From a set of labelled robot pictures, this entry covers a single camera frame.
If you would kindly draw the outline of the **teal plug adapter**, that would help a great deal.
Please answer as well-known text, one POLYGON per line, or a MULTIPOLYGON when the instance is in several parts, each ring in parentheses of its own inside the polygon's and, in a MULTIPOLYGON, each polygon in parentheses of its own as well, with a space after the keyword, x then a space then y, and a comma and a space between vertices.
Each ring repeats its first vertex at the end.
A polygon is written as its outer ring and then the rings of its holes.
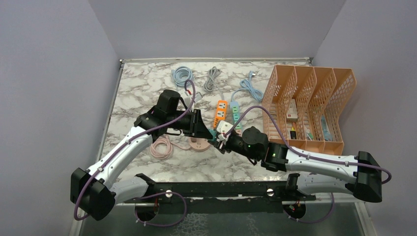
POLYGON ((211 142, 216 141, 217 140, 217 131, 213 130, 213 129, 210 129, 209 132, 210 132, 212 138, 208 139, 208 141, 211 141, 211 142))
POLYGON ((239 120, 239 118, 240 118, 240 114, 239 113, 233 113, 233 119, 234 119, 234 121, 239 120))

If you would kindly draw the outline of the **teal plug adapter front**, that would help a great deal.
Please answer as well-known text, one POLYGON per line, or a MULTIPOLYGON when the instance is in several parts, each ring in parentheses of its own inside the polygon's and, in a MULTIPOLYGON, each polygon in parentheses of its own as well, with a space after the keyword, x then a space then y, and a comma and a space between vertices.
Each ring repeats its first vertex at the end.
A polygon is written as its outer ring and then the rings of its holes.
POLYGON ((213 129, 210 129, 209 132, 210 132, 212 138, 208 139, 208 141, 211 141, 211 142, 216 141, 217 140, 217 131, 213 130, 213 129))

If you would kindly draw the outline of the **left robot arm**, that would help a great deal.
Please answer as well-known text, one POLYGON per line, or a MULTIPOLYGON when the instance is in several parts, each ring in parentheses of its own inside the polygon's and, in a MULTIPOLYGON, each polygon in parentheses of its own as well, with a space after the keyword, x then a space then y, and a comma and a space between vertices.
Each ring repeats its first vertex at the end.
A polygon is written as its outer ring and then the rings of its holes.
POLYGON ((78 209, 99 221, 113 207, 126 200, 138 197, 143 202, 153 199, 155 189, 140 177, 116 183, 120 173, 143 150, 150 147, 167 129, 181 131, 184 136, 211 139, 212 134, 205 126, 201 111, 177 109, 181 95, 170 89, 164 90, 148 112, 140 115, 128 134, 103 159, 86 170, 77 168, 70 177, 70 200, 75 204, 74 218, 83 220, 78 209))

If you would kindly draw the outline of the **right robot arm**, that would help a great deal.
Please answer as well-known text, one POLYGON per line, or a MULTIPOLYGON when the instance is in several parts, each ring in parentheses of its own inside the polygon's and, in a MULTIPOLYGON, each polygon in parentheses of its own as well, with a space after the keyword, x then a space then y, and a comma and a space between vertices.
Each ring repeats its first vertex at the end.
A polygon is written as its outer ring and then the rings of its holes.
POLYGON ((382 201, 382 168, 365 151, 357 155, 329 155, 310 152, 268 140, 266 134, 252 126, 242 135, 231 126, 216 128, 213 143, 221 153, 236 152, 253 165, 272 172, 308 172, 312 177, 301 178, 284 186, 284 195, 296 200, 302 194, 346 193, 371 203, 382 201))

